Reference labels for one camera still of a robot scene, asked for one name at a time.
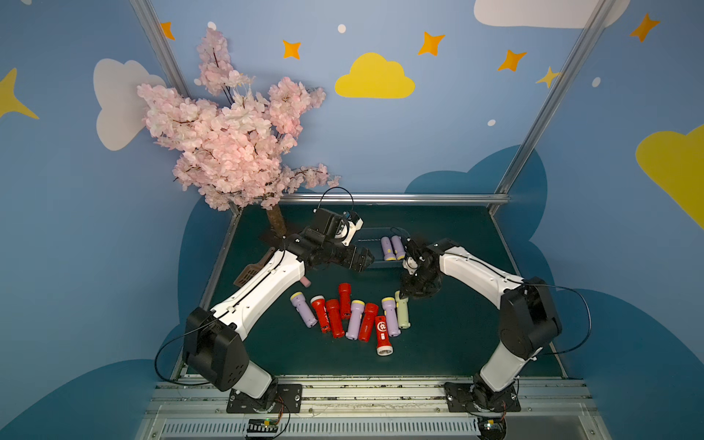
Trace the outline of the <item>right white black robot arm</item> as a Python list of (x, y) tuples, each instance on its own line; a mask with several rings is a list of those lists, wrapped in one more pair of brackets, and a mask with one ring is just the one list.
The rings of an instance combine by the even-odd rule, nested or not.
[(551, 291), (559, 287), (533, 277), (503, 271), (472, 255), (458, 243), (443, 239), (418, 244), (404, 238), (406, 257), (400, 296), (427, 298), (442, 287), (445, 276), (463, 282), (489, 300), (499, 312), (499, 343), (471, 386), (452, 398), (468, 414), (519, 412), (518, 381), (529, 362), (563, 333)]

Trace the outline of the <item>blue-grey plastic storage box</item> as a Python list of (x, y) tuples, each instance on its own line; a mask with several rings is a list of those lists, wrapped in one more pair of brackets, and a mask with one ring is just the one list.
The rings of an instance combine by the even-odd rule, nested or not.
[[(381, 238), (392, 236), (400, 236), (403, 240), (406, 256), (403, 260), (385, 261), (383, 259)], [(407, 260), (406, 245), (410, 239), (410, 234), (401, 227), (370, 227), (363, 228), (357, 232), (352, 240), (352, 243), (357, 247), (368, 249), (374, 262), (368, 266), (368, 270), (386, 270), (393, 268), (401, 268), (403, 262)]]

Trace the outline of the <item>pale green flashlight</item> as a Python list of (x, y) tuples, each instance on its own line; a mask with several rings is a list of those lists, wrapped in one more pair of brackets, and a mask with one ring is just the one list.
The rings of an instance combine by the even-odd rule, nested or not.
[(396, 314), (398, 319), (398, 326), (401, 330), (405, 330), (411, 327), (410, 314), (409, 314), (409, 298), (403, 297), (400, 291), (396, 291), (395, 295), (396, 302)]

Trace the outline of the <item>red flashlight white logo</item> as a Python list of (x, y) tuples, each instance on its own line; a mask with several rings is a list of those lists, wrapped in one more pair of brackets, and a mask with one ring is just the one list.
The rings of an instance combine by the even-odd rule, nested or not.
[(375, 317), (375, 331), (377, 336), (377, 354), (380, 357), (390, 356), (393, 353), (392, 343), (387, 327), (386, 317), (378, 315)]

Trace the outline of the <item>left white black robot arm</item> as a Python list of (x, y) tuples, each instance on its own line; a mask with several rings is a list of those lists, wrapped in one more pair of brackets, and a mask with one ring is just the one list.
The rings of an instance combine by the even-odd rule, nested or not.
[(352, 243), (363, 227), (354, 211), (337, 214), (318, 208), (311, 225), (282, 240), (282, 245), (249, 282), (211, 309), (197, 307), (188, 315), (183, 359), (205, 382), (221, 392), (234, 390), (252, 399), (271, 401), (275, 379), (254, 363), (244, 341), (256, 322), (308, 269), (335, 264), (365, 271), (374, 258)]

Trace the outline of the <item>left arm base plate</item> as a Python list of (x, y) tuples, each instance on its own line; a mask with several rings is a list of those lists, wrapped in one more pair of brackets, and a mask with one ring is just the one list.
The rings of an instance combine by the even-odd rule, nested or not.
[(225, 411), (228, 414), (299, 414), (302, 403), (302, 385), (274, 382), (260, 398), (231, 390)]

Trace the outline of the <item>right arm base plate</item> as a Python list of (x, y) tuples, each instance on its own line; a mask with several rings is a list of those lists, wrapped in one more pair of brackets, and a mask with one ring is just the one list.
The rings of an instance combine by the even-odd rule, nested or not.
[(515, 383), (494, 392), (483, 382), (444, 384), (445, 401), (451, 413), (518, 413), (522, 411)]

